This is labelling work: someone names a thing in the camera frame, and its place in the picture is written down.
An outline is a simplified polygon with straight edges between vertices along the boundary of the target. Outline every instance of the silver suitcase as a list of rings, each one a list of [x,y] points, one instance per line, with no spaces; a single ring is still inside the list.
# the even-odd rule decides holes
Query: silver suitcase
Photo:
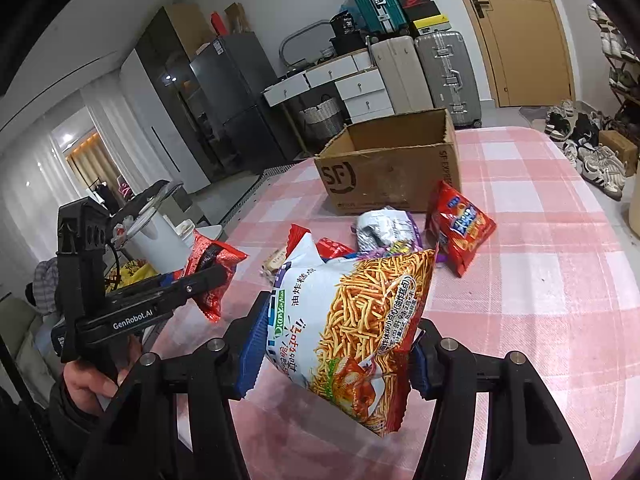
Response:
[[[429,87],[415,53],[414,40],[410,36],[373,44],[371,53],[396,114],[433,108]]]
[[[415,47],[431,90],[433,105],[449,109],[456,126],[482,126],[480,96],[465,40],[445,30],[421,36]]]

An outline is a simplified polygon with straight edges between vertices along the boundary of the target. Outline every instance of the pink checkered tablecloth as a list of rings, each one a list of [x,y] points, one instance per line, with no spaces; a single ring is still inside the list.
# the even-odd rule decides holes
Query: pink checkered tablecloth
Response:
[[[609,480],[640,439],[640,294],[593,192],[544,136],[528,128],[456,133],[463,193],[495,219],[463,278],[434,275],[424,312],[471,351],[521,350],[552,392],[594,480]],[[424,225],[424,215],[416,215]],[[244,316],[269,285],[260,264],[286,243],[290,224],[355,247],[353,217],[336,216],[311,160],[283,174],[228,242],[249,255],[210,324],[178,309],[156,342],[162,356],[193,351]],[[402,428],[380,439],[264,361],[232,411],[253,479],[411,479],[433,402],[412,391]],[[487,396],[478,396],[469,479],[479,479]],[[183,412],[180,434],[189,441]]]

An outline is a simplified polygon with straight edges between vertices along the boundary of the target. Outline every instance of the human hand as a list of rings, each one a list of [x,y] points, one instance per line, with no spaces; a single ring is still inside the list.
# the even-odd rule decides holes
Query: human hand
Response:
[[[131,367],[142,355],[142,345],[137,337],[129,336],[129,365],[118,372],[117,384],[87,361],[71,361],[62,371],[66,389],[74,404],[90,415],[102,415],[102,407],[96,395],[111,399],[118,391]]]

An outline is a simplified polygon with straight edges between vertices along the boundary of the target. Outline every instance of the metal screw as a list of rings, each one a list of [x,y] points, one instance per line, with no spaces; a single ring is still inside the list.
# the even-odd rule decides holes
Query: metal screw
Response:
[[[212,352],[220,352],[225,345],[225,340],[221,337],[215,337],[207,342],[207,348]]]
[[[453,350],[457,350],[460,345],[452,337],[446,337],[440,342],[440,346],[442,346],[445,350],[451,352]]]
[[[140,364],[143,366],[149,366],[156,362],[156,354],[153,352],[147,352],[140,356]]]
[[[512,363],[517,365],[523,365],[527,362],[527,358],[522,352],[511,352],[509,354],[509,359],[511,359]]]

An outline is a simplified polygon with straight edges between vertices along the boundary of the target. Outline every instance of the ceiling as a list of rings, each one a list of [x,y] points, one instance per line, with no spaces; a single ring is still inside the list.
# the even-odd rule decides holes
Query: ceiling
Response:
[[[159,7],[175,0],[71,0],[0,99],[0,150],[54,104],[118,68]]]
[[[89,110],[81,108],[51,132],[62,151],[95,128]]]

